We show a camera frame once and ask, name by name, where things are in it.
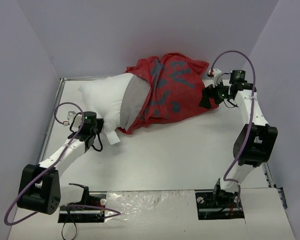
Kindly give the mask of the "white pillow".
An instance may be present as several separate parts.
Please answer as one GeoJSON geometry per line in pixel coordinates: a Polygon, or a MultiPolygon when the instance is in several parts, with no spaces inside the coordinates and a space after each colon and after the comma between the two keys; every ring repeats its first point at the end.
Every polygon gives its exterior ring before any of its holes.
{"type": "Polygon", "coordinates": [[[89,111],[104,120],[102,131],[111,145],[120,142],[117,128],[128,131],[141,116],[150,84],[132,73],[92,80],[79,87],[89,111]]]}

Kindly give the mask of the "red printed pillowcase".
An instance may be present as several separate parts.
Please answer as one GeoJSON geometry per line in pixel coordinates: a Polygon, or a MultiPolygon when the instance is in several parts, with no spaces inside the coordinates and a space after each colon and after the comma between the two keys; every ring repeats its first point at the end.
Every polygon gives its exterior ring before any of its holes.
{"type": "Polygon", "coordinates": [[[132,78],[120,108],[119,130],[132,134],[150,124],[170,124],[208,112],[199,105],[209,63],[181,53],[139,59],[126,72],[132,78]]]}

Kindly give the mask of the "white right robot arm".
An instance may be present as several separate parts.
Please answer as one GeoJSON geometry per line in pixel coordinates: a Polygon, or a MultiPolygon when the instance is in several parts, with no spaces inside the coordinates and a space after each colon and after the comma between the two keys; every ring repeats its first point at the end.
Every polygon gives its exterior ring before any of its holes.
{"type": "Polygon", "coordinates": [[[278,136],[278,129],[265,119],[255,83],[246,81],[246,72],[233,70],[228,75],[229,84],[224,85],[224,73],[217,68],[211,69],[208,76],[213,83],[202,90],[199,103],[200,107],[211,109],[212,104],[234,101],[243,121],[243,128],[233,145],[234,160],[215,184],[211,195],[212,202],[219,207],[238,197],[247,176],[270,159],[278,136]]]}

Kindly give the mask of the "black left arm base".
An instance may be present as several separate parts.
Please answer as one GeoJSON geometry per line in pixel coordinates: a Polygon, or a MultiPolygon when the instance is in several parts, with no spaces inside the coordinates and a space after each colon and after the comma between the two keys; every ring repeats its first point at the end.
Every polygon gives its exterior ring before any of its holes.
{"type": "Polygon", "coordinates": [[[103,223],[105,211],[92,207],[103,208],[107,204],[105,192],[92,192],[83,206],[73,206],[70,209],[66,205],[59,208],[58,223],[103,223]]]}

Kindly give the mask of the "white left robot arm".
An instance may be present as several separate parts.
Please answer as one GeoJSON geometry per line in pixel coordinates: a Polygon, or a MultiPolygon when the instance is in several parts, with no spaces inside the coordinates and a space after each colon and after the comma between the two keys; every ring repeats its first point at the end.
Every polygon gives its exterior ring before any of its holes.
{"type": "Polygon", "coordinates": [[[24,167],[19,185],[20,198],[16,202],[19,208],[51,215],[61,205],[62,174],[94,145],[104,125],[96,112],[85,111],[83,116],[80,113],[74,116],[70,126],[77,131],[71,133],[54,154],[37,165],[24,167]]]}

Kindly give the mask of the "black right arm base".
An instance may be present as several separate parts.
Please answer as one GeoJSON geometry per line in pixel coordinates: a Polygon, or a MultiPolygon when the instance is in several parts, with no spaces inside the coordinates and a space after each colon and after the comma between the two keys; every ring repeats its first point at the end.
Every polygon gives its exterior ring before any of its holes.
{"type": "Polygon", "coordinates": [[[200,221],[244,219],[245,214],[237,206],[237,196],[216,200],[212,190],[195,191],[197,217],[200,221]]]}

